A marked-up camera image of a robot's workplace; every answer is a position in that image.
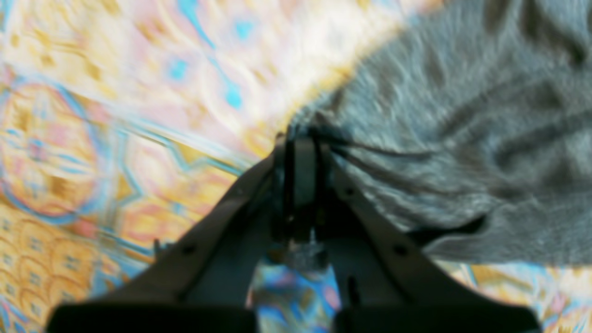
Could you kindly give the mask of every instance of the gray fabric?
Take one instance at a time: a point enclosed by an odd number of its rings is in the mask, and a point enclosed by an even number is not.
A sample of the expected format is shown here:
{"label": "gray fabric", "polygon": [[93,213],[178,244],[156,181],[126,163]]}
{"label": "gray fabric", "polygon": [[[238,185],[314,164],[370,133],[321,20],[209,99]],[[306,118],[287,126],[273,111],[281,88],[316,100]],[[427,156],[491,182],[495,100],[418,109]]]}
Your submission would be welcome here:
{"label": "gray fabric", "polygon": [[456,0],[292,120],[405,230],[486,216],[427,253],[592,262],[589,0]]}

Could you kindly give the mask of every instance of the screw hole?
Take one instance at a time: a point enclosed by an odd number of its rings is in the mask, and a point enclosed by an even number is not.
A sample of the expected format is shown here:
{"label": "screw hole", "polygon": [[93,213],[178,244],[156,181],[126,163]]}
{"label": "screw hole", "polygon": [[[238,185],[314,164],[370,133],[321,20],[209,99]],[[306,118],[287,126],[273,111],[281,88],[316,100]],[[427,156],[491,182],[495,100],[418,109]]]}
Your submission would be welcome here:
{"label": "screw hole", "polygon": [[401,257],[405,257],[408,254],[407,248],[402,245],[394,245],[392,247],[392,251],[400,255]]}
{"label": "screw hole", "polygon": [[197,246],[195,246],[194,244],[190,244],[190,245],[185,245],[183,246],[183,254],[184,255],[189,255],[192,254],[193,252],[195,252],[195,250],[197,249]]}

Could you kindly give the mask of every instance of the black bracket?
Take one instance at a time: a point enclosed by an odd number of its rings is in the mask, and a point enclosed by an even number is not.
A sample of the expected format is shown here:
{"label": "black bracket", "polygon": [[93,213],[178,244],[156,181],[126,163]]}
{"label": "black bracket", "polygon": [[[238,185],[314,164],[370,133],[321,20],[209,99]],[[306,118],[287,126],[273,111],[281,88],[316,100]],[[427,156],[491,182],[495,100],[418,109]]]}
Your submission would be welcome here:
{"label": "black bracket", "polygon": [[244,303],[256,263],[274,245],[293,268],[333,266],[343,307],[333,332],[540,332],[530,310],[466,289],[414,239],[377,213],[326,144],[280,136],[272,155],[143,274],[57,308],[48,332],[161,332],[171,320],[201,332],[256,332]]}

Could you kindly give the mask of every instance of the black plastic arm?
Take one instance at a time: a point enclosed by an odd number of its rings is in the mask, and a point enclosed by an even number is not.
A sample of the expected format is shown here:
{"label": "black plastic arm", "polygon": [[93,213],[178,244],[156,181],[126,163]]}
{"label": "black plastic arm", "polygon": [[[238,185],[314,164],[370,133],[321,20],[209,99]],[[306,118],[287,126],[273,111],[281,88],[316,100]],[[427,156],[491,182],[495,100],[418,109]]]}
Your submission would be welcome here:
{"label": "black plastic arm", "polygon": [[[315,242],[324,247],[311,254],[318,258],[299,262],[333,266],[343,307],[335,333],[540,332],[528,309],[482,297],[442,272],[377,213],[329,147],[309,137],[280,137],[273,154],[145,272],[103,297],[57,308],[47,330],[163,332],[182,323],[256,332],[244,306],[256,263],[273,244]],[[284,254],[290,265],[291,250]]]}

